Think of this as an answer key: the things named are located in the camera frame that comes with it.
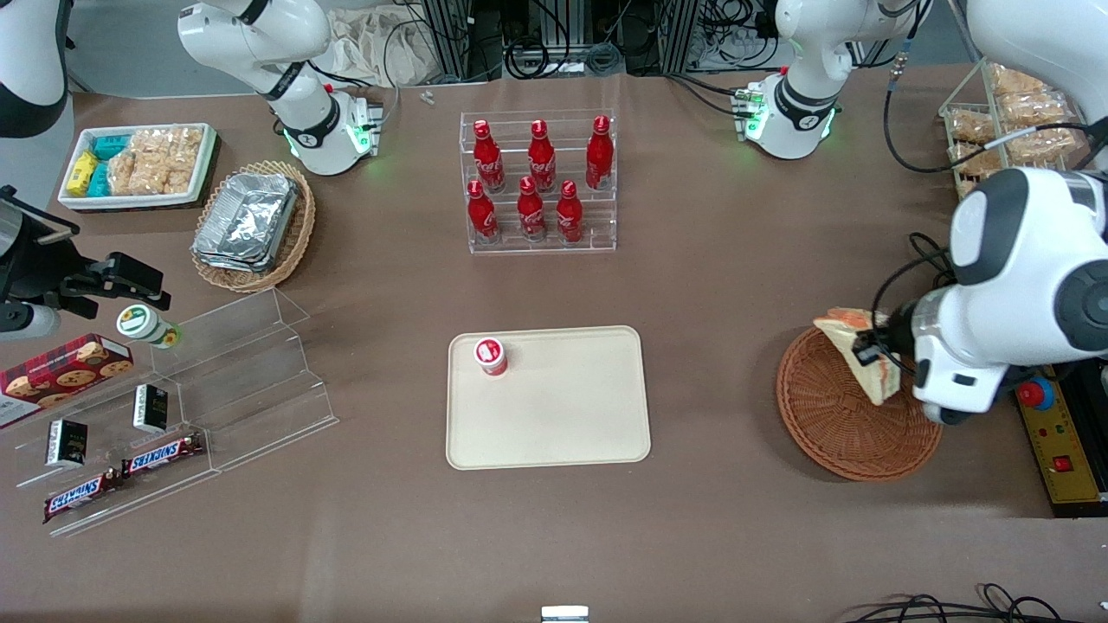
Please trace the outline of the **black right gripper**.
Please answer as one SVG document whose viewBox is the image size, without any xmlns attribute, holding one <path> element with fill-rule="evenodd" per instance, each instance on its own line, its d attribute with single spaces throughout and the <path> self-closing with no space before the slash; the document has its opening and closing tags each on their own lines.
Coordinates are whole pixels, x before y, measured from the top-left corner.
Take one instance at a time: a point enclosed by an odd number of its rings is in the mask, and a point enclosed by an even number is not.
<svg viewBox="0 0 1108 623">
<path fill-rule="evenodd" d="M 163 292 L 160 270 L 127 254 L 111 253 L 102 263 L 102 275 L 83 275 L 88 259 L 73 243 L 79 225 L 33 208 L 16 197 L 12 186 L 1 188 L 1 198 L 2 319 L 35 318 L 32 306 L 88 317 L 100 308 L 93 299 L 130 299 L 170 312 L 171 295 Z"/>
</svg>

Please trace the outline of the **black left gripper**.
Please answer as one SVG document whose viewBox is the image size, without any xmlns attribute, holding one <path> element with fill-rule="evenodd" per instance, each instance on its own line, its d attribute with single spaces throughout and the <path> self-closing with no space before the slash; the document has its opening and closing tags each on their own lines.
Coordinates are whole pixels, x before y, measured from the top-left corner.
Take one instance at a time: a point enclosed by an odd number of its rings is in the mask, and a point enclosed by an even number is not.
<svg viewBox="0 0 1108 623">
<path fill-rule="evenodd" d="M 888 362 L 894 366 L 894 356 L 901 362 L 915 362 L 915 338 L 913 336 L 913 314 L 917 303 L 904 303 L 892 312 L 890 317 L 876 321 L 870 330 L 872 339 L 854 340 L 854 357 L 861 367 L 875 362 Z"/>
</svg>

